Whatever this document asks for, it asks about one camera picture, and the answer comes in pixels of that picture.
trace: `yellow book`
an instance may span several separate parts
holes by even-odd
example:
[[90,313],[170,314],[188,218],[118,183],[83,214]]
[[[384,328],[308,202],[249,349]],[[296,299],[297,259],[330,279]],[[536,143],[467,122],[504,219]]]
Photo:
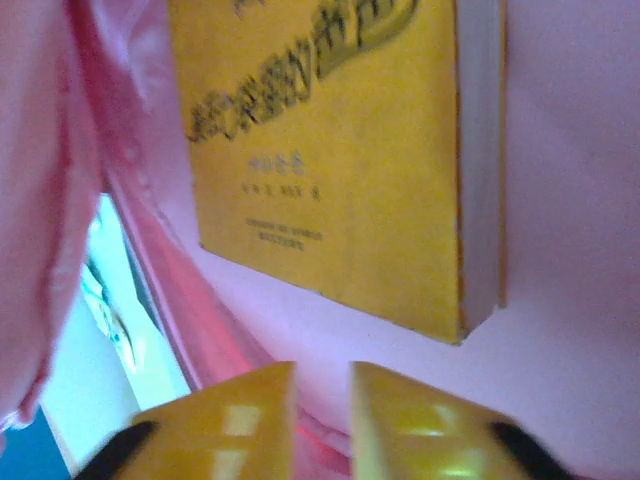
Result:
[[534,478],[492,434],[509,417],[365,362],[352,395],[356,480]]
[[502,0],[169,0],[202,246],[457,343],[501,291]]
[[155,431],[117,480],[290,479],[294,364],[275,363],[136,416]]

